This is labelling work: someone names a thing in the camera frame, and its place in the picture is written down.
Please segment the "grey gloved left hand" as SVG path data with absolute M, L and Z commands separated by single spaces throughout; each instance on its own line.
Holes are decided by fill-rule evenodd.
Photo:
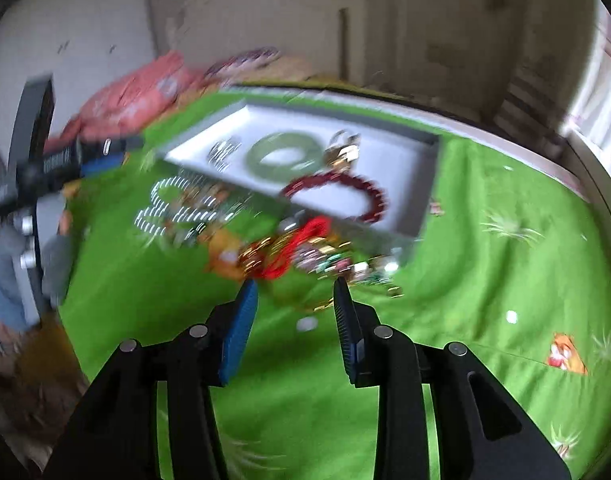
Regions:
M 74 242 L 70 236 L 72 214 L 64 210 L 56 233 L 42 248 L 44 265 L 42 295 L 53 307 L 66 298 L 72 267 Z M 0 323 L 15 332 L 25 333 L 40 322 L 40 314 L 27 314 L 14 263 L 24 252 L 21 234 L 10 224 L 0 226 Z

